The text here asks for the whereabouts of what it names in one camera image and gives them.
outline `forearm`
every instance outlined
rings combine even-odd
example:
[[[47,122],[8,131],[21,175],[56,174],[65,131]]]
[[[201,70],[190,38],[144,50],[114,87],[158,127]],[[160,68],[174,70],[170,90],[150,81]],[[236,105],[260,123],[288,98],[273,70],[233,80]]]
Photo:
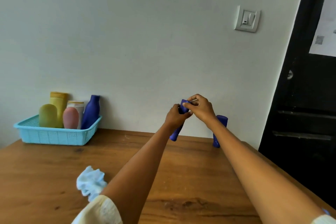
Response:
[[[102,194],[115,203],[124,224],[138,222],[172,132],[163,124],[103,190]]]
[[[263,223],[310,224],[323,211],[300,189],[244,146],[219,121],[208,126],[216,135]]]

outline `basket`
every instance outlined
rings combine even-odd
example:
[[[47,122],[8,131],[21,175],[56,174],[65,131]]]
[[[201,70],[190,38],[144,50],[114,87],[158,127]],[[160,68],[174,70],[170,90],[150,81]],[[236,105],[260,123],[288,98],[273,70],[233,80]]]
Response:
[[[97,131],[100,115],[88,129],[42,128],[39,126],[39,115],[14,124],[19,129],[20,137],[25,143],[84,145]]]

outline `toiletry bottle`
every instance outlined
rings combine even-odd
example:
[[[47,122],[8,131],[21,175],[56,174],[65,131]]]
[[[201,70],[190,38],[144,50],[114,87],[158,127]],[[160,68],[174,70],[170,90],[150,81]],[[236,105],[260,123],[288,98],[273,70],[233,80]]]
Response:
[[[225,127],[228,125],[228,118],[225,117],[225,116],[222,116],[222,115],[217,115],[216,116],[217,119],[221,122],[221,124],[223,124]],[[220,148],[220,144],[215,136],[215,134],[213,134],[213,147],[216,147],[216,148]]]
[[[90,128],[99,118],[99,98],[99,95],[91,95],[91,99],[84,110],[81,129]]]
[[[67,107],[68,94],[62,92],[50,92],[50,104],[57,108],[57,128],[63,128],[63,112]]]
[[[78,121],[78,127],[77,129],[81,129],[82,126],[82,120],[83,120],[83,112],[84,112],[84,102],[82,101],[68,101],[68,104],[66,107],[75,107],[78,115],[79,115],[79,121]]]
[[[52,104],[45,104],[39,110],[39,126],[45,128],[56,128],[57,108]]]
[[[64,128],[77,129],[79,114],[75,107],[67,107],[63,112]]]
[[[186,112],[189,111],[188,108],[185,108],[185,107],[182,105],[183,103],[190,103],[190,102],[187,101],[187,100],[182,99],[181,104],[180,104],[180,107],[178,108],[178,112],[179,112],[180,114],[185,114]],[[180,133],[182,127],[183,127],[183,124],[182,124],[178,129],[176,129],[176,130],[174,131],[174,133],[169,137],[170,140],[172,140],[172,141],[176,141],[176,140],[177,140],[177,137],[179,136],[179,133]]]

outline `blue bottle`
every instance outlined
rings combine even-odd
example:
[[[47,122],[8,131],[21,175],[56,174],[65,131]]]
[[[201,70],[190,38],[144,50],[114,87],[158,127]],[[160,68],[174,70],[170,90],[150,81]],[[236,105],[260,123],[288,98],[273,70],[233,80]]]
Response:
[[[217,115],[216,116],[217,119],[221,122],[221,124],[223,124],[225,127],[228,125],[228,118],[225,117],[225,116],[222,116],[222,115]],[[215,136],[215,134],[213,134],[213,147],[216,147],[216,148],[220,148],[220,144]]]
[[[91,99],[84,110],[81,129],[90,128],[99,118],[99,98],[99,95],[91,95]]]
[[[190,102],[187,101],[187,100],[182,99],[181,104],[180,104],[180,107],[178,108],[178,112],[179,112],[180,114],[185,114],[186,112],[189,111],[188,108],[185,108],[185,107],[182,105],[183,103],[190,103]],[[169,137],[170,140],[172,140],[172,141],[176,141],[176,140],[177,140],[177,137],[179,136],[179,133],[180,133],[181,129],[183,128],[183,124],[182,124],[178,129],[176,129],[175,132]]]

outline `person's right hand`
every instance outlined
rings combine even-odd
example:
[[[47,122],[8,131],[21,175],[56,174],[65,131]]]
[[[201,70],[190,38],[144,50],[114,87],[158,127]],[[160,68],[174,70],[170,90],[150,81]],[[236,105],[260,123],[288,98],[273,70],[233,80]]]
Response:
[[[191,104],[183,103],[183,106],[191,110],[207,126],[212,120],[217,120],[212,104],[205,97],[196,94],[188,98],[187,101],[191,102]]]

